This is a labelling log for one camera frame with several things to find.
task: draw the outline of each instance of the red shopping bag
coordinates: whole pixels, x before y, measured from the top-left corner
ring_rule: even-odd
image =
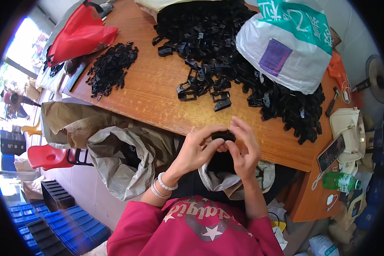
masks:
[[[103,26],[94,3],[84,1],[67,20],[50,46],[47,65],[90,54],[113,44],[118,28]]]

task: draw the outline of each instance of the green plastic bottle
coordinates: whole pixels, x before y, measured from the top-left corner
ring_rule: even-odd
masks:
[[[359,189],[360,186],[361,181],[344,172],[327,172],[323,176],[323,188],[349,192],[353,189]]]

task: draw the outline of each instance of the silver bangle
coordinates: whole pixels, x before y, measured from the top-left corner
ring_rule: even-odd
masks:
[[[171,192],[168,196],[165,196],[165,195],[163,195],[161,192],[158,191],[158,189],[156,188],[156,185],[155,185],[155,181],[156,181],[156,180],[157,180],[157,179],[155,179],[155,180],[152,182],[152,184],[151,184],[151,191],[154,193],[154,195],[155,195],[156,197],[159,197],[159,198],[162,198],[162,199],[168,199],[169,197],[171,197],[172,192]]]

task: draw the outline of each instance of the beige purse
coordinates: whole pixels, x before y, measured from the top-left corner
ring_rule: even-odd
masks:
[[[336,110],[330,116],[330,126],[333,138],[342,134],[346,146],[337,159],[339,163],[356,161],[364,156],[366,151],[365,131],[359,109],[354,107]]]

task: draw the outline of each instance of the phone screen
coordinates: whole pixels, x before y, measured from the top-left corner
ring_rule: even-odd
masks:
[[[319,155],[317,158],[320,166],[320,171],[327,170],[330,165],[336,161],[338,156],[343,153],[346,148],[344,144],[343,135],[340,134],[337,139],[335,139],[328,148]]]

